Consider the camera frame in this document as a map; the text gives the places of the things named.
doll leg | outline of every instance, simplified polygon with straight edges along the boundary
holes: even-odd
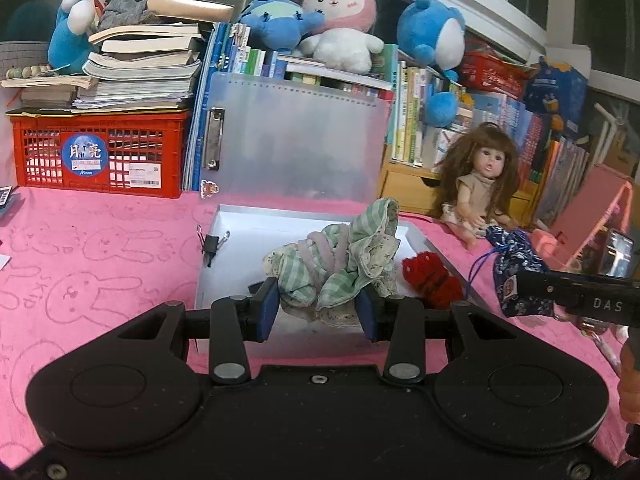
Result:
[[[478,238],[476,238],[476,235],[473,232],[465,229],[462,226],[453,224],[452,222],[446,222],[446,224],[447,226],[449,226],[449,229],[453,231],[453,234],[455,234],[460,239],[460,241],[462,241],[462,243],[468,250],[471,251],[473,248],[475,248],[476,245],[478,245]]]

doll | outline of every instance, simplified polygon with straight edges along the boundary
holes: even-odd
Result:
[[[515,144],[496,124],[482,123],[447,151],[436,213],[471,250],[488,225],[518,226],[508,216],[518,181]]]

metal bolt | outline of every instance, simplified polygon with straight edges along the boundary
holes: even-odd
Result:
[[[389,373],[396,379],[415,379],[420,374],[420,368],[411,363],[396,363],[389,367]]]
[[[66,468],[60,464],[49,464],[47,466],[47,476],[51,480],[65,480]]]
[[[571,480],[587,480],[591,477],[591,466],[589,464],[577,464],[569,472]]]
[[[222,363],[213,368],[220,379],[239,379],[244,374],[244,367],[238,363]]]

pink plastic stand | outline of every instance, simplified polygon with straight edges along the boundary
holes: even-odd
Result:
[[[533,247],[552,270],[569,270],[582,248],[609,220],[609,227],[627,232],[633,193],[627,176],[607,166],[594,166],[551,231],[532,232]],[[613,215],[616,206],[620,212]]]

red plastic crate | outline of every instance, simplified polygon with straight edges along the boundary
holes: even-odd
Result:
[[[467,52],[460,64],[460,84],[469,90],[500,92],[520,100],[528,79],[527,73],[482,52]]]
[[[12,116],[18,184],[178,198],[188,117]]]

